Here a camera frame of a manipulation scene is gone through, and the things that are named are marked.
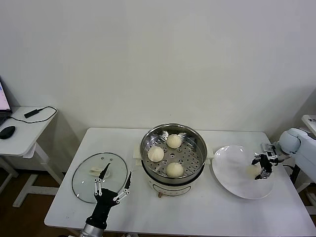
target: white wall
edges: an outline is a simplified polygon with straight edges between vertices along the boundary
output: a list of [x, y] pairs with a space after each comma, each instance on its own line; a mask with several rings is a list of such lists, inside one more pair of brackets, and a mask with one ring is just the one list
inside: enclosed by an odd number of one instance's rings
[[271, 136], [315, 90], [315, 9], [313, 0], [2, 0], [0, 75], [15, 104], [59, 109], [47, 146], [64, 168], [92, 126]]

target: floor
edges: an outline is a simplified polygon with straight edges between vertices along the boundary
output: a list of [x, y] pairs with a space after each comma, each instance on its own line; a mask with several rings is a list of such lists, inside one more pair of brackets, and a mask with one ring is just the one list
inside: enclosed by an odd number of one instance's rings
[[[7, 173], [0, 168], [0, 184]], [[12, 207], [15, 198], [28, 180], [30, 173], [20, 172], [18, 178], [12, 178], [4, 191], [0, 194], [0, 230], [1, 236], [24, 237], [58, 237], [60, 235], [74, 235], [66, 229], [52, 228], [44, 224], [44, 218], [49, 210], [54, 196], [28, 195], [20, 208]], [[58, 187], [55, 180], [47, 173], [41, 173], [35, 181], [36, 186]], [[311, 205], [304, 192], [300, 192], [304, 205]], [[311, 216], [316, 226], [316, 216]], [[122, 233], [104, 233], [104, 237], [121, 237]]]

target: white table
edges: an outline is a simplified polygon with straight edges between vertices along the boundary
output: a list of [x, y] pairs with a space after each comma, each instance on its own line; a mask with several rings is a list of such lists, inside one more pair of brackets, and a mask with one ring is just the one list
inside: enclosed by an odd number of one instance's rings
[[316, 136], [316, 115], [303, 115], [302, 121], [310, 129], [310, 131]]
[[[107, 231], [185, 236], [315, 236], [316, 228], [284, 168], [274, 167], [275, 188], [260, 200], [246, 200], [226, 191], [205, 167], [192, 190], [179, 197], [162, 197], [149, 187], [142, 167], [132, 159], [146, 129], [90, 128], [68, 169], [45, 218], [48, 226], [82, 229], [94, 204], [72, 191], [72, 176], [87, 157], [99, 152], [121, 156], [133, 171], [131, 194], [111, 209]], [[269, 142], [263, 132], [200, 131], [216, 151], [242, 145], [260, 152]]]
[[[30, 118], [25, 118], [24, 114], [32, 111], [34, 109], [40, 109], [38, 107], [13, 107], [11, 114], [12, 117], [16, 119], [22, 119], [25, 121], [38, 121], [44, 120], [50, 117], [54, 110], [51, 108], [44, 109], [40, 111], [37, 115], [34, 115]], [[0, 192], [7, 185], [11, 177], [17, 177], [18, 173], [1, 157], [6, 157], [6, 159], [10, 160], [11, 156], [18, 157], [32, 157], [34, 152], [38, 154], [39, 162], [41, 165], [49, 172], [49, 174], [59, 183], [61, 184], [63, 180], [63, 173], [50, 162], [48, 155], [44, 152], [44, 150], [39, 146], [36, 142], [41, 133], [45, 130], [47, 125], [53, 119], [50, 118], [44, 122], [27, 124], [21, 121], [15, 121], [13, 119], [6, 120], [1, 126], [0, 131], [8, 126], [15, 126], [15, 132], [13, 135], [5, 140], [0, 140], [0, 166], [2, 166], [8, 173], [8, 177], [5, 182], [0, 187]], [[20, 207], [23, 200], [25, 199], [28, 193], [32, 194], [47, 194], [54, 195], [57, 193], [58, 188], [48, 188], [48, 187], [35, 187], [32, 184], [35, 182], [37, 175], [32, 174], [23, 187], [21, 193], [17, 197], [16, 201], [13, 203], [14, 207]]]

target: cable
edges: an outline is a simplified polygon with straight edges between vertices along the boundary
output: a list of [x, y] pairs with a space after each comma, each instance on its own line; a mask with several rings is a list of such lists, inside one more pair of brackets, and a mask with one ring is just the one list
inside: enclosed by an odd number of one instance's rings
[[53, 117], [53, 116], [57, 113], [57, 109], [55, 109], [54, 107], [51, 107], [51, 106], [46, 106], [46, 107], [44, 107], [44, 108], [38, 109], [38, 112], [39, 112], [39, 111], [42, 111], [43, 109], [46, 109], [46, 108], [52, 108], [55, 112], [54, 112], [51, 116], [49, 116], [48, 118], [46, 118], [46, 119], [44, 119], [44, 120], [28, 122], [28, 121], [21, 120], [21, 119], [17, 119], [17, 118], [11, 117], [11, 116], [8, 116], [7, 118], [8, 118], [8, 119], [14, 119], [14, 120], [20, 121], [20, 122], [25, 122], [25, 123], [45, 122], [45, 121], [49, 120], [51, 117]]
[[287, 167], [290, 167], [290, 168], [291, 168], [291, 170], [294, 170], [294, 167], [293, 167], [293, 166], [291, 166], [291, 165], [288, 165], [288, 164], [284, 164], [283, 166], [287, 166]]

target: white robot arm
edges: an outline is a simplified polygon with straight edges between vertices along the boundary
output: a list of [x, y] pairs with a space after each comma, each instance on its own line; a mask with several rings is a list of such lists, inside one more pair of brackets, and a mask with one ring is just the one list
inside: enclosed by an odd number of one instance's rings
[[316, 182], [316, 140], [302, 130], [291, 128], [282, 133], [277, 148], [291, 155], [301, 170]]

